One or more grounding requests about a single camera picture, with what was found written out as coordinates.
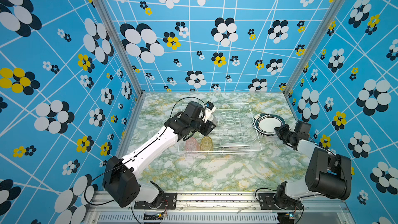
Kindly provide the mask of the pink glass tumbler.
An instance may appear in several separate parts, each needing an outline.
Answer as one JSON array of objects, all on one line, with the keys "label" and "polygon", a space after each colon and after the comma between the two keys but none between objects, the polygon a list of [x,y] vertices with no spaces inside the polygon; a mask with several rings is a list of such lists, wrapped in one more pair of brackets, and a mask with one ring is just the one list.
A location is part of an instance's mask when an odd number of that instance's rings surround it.
[{"label": "pink glass tumbler", "polygon": [[196,151],[200,151],[200,145],[199,145],[197,139],[195,139],[195,138],[189,138],[188,140],[186,140],[185,150],[186,150],[187,152],[196,152]]}]

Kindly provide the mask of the yellow glass tumbler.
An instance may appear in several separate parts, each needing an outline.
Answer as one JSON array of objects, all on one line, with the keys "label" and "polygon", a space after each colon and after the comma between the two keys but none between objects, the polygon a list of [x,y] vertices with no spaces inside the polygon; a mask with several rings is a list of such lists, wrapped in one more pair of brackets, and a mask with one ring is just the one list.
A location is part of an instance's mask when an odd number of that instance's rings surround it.
[{"label": "yellow glass tumbler", "polygon": [[201,139],[200,149],[201,149],[201,151],[213,151],[214,144],[213,144],[212,138],[210,138],[209,136],[203,137]]}]

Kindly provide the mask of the white plate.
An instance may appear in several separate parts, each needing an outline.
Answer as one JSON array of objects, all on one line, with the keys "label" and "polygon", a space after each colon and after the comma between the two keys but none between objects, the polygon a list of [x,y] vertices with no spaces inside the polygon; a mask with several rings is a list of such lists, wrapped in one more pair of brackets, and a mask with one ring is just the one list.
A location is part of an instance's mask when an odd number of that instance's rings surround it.
[{"label": "white plate", "polygon": [[275,136],[277,134],[275,129],[286,124],[282,117],[265,113],[255,115],[253,122],[256,131],[264,136]]},{"label": "white plate", "polygon": [[245,147],[250,147],[251,145],[241,143],[241,142],[233,142],[233,143],[226,143],[223,145],[220,145],[219,148],[222,149],[227,149],[227,148],[245,148]]}]

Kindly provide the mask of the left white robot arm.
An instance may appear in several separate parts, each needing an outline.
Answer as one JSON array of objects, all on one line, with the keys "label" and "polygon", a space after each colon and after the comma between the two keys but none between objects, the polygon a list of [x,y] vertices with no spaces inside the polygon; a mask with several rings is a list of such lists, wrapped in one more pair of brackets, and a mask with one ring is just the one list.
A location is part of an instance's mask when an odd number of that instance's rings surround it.
[{"label": "left white robot arm", "polygon": [[200,104],[191,101],[182,112],[170,117],[164,126],[135,151],[117,158],[113,156],[106,164],[103,178],[104,189],[120,207],[135,201],[146,202],[152,208],[161,205],[164,190],[155,182],[140,183],[143,171],[165,150],[180,140],[188,140],[199,132],[207,136],[216,127],[213,123],[213,103]]}]

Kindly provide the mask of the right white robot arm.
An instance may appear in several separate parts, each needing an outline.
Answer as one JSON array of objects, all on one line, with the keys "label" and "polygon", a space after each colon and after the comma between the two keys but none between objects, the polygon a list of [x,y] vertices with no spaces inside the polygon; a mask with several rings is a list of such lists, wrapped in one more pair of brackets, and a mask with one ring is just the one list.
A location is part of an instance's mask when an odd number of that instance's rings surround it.
[{"label": "right white robot arm", "polygon": [[294,182],[282,182],[274,195],[278,208],[299,208],[301,200],[321,196],[347,200],[351,195],[351,159],[335,154],[312,142],[311,125],[298,121],[294,130],[288,124],[274,130],[285,145],[309,158],[305,177]]}]

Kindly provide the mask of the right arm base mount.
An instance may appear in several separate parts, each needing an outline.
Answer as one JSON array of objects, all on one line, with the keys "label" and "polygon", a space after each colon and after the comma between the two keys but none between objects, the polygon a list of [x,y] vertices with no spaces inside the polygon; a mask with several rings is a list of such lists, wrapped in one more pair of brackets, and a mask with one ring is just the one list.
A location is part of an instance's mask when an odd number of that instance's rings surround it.
[{"label": "right arm base mount", "polygon": [[279,210],[275,204],[274,193],[257,193],[261,210]]}]

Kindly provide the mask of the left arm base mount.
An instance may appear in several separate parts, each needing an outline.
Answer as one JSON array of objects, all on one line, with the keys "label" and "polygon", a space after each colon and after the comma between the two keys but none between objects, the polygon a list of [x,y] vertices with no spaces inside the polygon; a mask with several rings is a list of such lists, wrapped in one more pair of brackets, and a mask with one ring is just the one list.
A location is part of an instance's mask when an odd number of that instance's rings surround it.
[{"label": "left arm base mount", "polygon": [[136,201],[134,204],[135,209],[144,210],[168,210],[176,209],[177,193],[164,192],[160,193],[152,202]]}]

